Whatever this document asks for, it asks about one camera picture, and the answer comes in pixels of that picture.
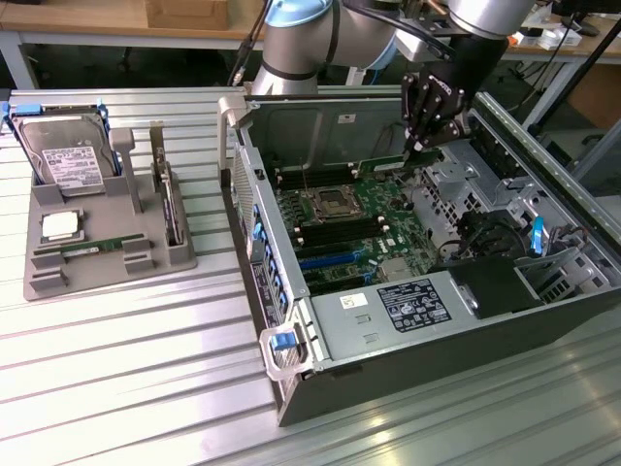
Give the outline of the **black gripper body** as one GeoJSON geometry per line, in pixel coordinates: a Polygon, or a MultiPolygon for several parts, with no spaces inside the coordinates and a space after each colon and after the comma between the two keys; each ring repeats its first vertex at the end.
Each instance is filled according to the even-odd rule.
{"type": "Polygon", "coordinates": [[[454,36],[453,54],[420,72],[420,107],[428,117],[455,117],[468,108],[508,47],[507,37],[454,36]]]}

